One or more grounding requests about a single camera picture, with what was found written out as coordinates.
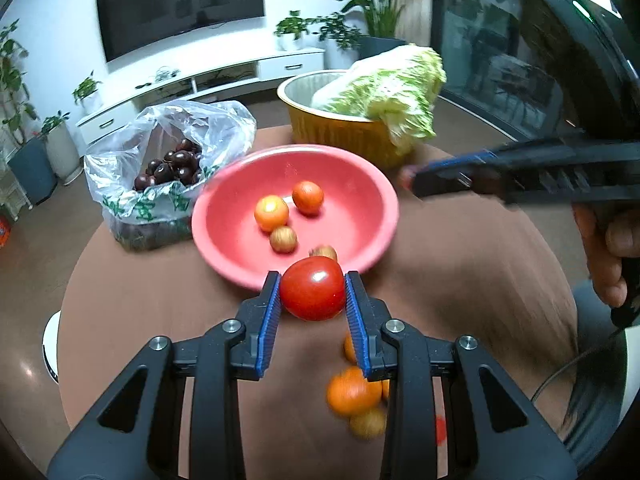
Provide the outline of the person's right hand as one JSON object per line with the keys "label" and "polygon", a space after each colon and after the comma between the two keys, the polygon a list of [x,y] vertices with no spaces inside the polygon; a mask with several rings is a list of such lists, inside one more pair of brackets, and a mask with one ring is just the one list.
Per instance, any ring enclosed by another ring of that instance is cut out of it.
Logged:
{"label": "person's right hand", "polygon": [[573,205],[573,214],[594,291],[609,307],[621,307],[628,292],[623,260],[639,257],[639,211],[624,212],[606,229],[597,227],[596,214],[587,205]]}

